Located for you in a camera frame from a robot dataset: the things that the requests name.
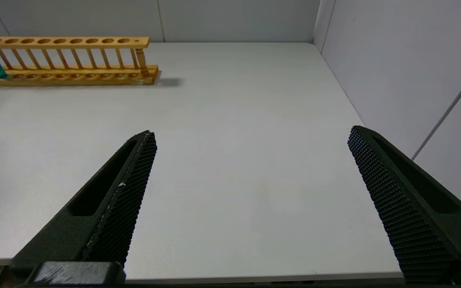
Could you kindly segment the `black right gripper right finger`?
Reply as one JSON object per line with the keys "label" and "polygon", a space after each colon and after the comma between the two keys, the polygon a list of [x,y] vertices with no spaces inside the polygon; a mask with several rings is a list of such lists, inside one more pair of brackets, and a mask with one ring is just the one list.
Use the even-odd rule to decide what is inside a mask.
{"label": "black right gripper right finger", "polygon": [[461,201],[379,133],[347,144],[405,282],[461,286]]}

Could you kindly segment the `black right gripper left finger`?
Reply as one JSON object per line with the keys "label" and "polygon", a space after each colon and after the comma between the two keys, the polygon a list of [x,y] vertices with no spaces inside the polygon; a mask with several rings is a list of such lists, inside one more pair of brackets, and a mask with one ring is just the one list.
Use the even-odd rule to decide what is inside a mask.
{"label": "black right gripper left finger", "polygon": [[47,261],[124,267],[156,152],[149,130],[128,139],[13,257],[12,273],[28,277]]}

